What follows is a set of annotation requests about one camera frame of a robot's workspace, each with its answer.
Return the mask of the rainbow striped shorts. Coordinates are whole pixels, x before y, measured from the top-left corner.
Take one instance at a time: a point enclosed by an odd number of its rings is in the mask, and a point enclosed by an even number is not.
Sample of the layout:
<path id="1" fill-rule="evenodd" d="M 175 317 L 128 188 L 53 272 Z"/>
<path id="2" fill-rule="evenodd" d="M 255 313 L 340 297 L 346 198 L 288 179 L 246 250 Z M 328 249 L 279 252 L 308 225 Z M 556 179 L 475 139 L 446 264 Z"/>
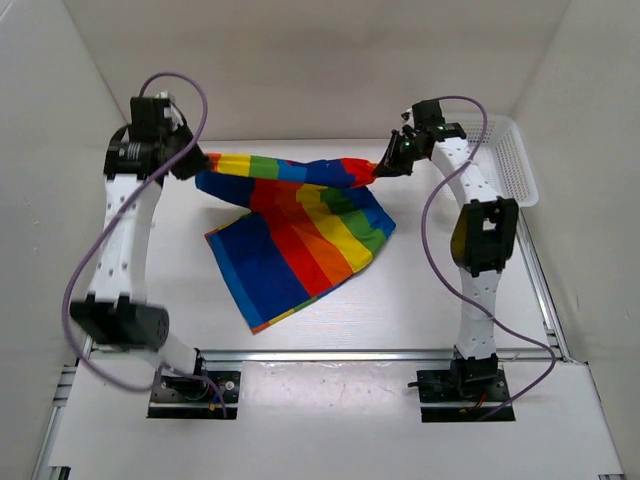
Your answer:
<path id="1" fill-rule="evenodd" d="M 206 241 L 258 333 L 329 294 L 383 249 L 395 222 L 369 190 L 375 163 L 212 153 L 196 188 L 246 214 Z"/>

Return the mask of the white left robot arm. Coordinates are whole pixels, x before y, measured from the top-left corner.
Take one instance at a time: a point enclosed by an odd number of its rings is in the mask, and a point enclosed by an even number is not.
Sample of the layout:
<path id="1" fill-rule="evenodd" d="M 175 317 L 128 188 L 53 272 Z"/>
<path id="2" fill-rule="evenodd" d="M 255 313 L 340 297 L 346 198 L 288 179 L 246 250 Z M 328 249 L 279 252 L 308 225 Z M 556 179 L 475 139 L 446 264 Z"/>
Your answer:
<path id="1" fill-rule="evenodd" d="M 108 234 L 87 294 L 71 302 L 70 316 L 96 344 L 178 370 L 175 388 L 198 400 L 210 377 L 198 368 L 197 350 L 170 333 L 167 310 L 148 303 L 145 270 L 164 165 L 179 155 L 170 172 L 187 180 L 206 170 L 209 160 L 168 93 L 134 97 L 130 110 L 131 121 L 112 136 L 103 168 Z"/>

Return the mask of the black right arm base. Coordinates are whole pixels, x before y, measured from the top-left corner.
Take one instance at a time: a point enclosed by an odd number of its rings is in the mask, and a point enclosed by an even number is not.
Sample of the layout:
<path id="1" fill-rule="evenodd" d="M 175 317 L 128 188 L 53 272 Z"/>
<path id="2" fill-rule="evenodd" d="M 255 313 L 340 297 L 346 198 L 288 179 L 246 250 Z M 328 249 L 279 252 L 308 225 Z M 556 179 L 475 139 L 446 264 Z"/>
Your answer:
<path id="1" fill-rule="evenodd" d="M 499 359 L 464 359 L 456 353 L 447 369 L 416 372 L 409 389 L 418 392 L 423 423 L 514 422 L 510 391 Z"/>

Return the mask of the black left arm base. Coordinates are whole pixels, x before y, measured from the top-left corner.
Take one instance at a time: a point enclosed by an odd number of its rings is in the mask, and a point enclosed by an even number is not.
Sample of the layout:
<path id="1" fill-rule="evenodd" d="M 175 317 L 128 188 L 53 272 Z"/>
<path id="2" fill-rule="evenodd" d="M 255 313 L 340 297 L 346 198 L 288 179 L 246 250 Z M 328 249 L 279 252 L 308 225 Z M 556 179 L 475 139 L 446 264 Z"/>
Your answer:
<path id="1" fill-rule="evenodd" d="M 242 373 L 230 367 L 211 369 L 200 362 L 200 375 L 209 381 L 181 377 L 168 370 L 154 376 L 147 417 L 171 420 L 235 420 Z"/>

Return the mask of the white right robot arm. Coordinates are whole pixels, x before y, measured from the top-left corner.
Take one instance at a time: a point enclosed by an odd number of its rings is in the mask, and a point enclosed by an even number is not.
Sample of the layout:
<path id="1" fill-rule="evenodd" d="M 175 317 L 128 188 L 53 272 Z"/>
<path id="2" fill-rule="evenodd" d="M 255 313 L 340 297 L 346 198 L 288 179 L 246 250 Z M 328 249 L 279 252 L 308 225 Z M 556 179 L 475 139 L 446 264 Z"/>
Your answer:
<path id="1" fill-rule="evenodd" d="M 462 301 L 455 361 L 463 365 L 449 375 L 449 387 L 460 399 L 470 400 L 486 384 L 476 366 L 497 367 L 494 339 L 496 292 L 511 258 L 519 206 L 489 184 L 475 164 L 477 146 L 470 146 L 463 127 L 444 118 L 440 100 L 413 104 L 391 132 L 389 144 L 374 169 L 376 177 L 410 175 L 414 163 L 427 159 L 443 175 L 459 207 L 450 240 L 450 252 L 459 268 L 461 291 L 443 284 Z"/>

